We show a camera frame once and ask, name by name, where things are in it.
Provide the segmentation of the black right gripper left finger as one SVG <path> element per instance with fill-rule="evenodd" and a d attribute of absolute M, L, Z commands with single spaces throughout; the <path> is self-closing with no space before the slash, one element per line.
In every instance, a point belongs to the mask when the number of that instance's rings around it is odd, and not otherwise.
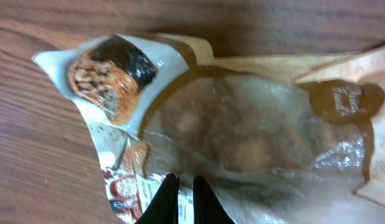
<path fill-rule="evenodd" d="M 178 224 L 179 178 L 168 174 L 135 224 Z"/>

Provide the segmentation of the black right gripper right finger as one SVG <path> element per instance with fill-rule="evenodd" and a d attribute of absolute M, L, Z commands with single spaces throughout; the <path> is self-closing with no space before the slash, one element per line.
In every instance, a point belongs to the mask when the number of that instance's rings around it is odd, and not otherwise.
<path fill-rule="evenodd" d="M 195 224 L 234 224 L 202 176 L 193 181 L 193 206 Z"/>

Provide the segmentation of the brown Pantree snack packet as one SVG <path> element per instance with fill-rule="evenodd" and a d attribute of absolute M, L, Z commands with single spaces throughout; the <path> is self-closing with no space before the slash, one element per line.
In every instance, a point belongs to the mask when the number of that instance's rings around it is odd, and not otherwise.
<path fill-rule="evenodd" d="M 190 69 L 152 104 L 139 174 L 203 175 L 237 223 L 385 223 L 385 44 L 357 54 L 214 58 L 155 34 Z"/>

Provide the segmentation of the brown white snack wrapper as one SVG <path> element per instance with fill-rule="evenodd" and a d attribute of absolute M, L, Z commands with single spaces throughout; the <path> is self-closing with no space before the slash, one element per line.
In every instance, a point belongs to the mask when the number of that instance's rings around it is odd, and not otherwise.
<path fill-rule="evenodd" d="M 171 45 L 115 34 L 33 61 L 72 101 L 89 129 L 115 215 L 135 223 L 158 189 L 143 178 L 148 147 L 138 139 L 153 100 L 188 70 Z"/>

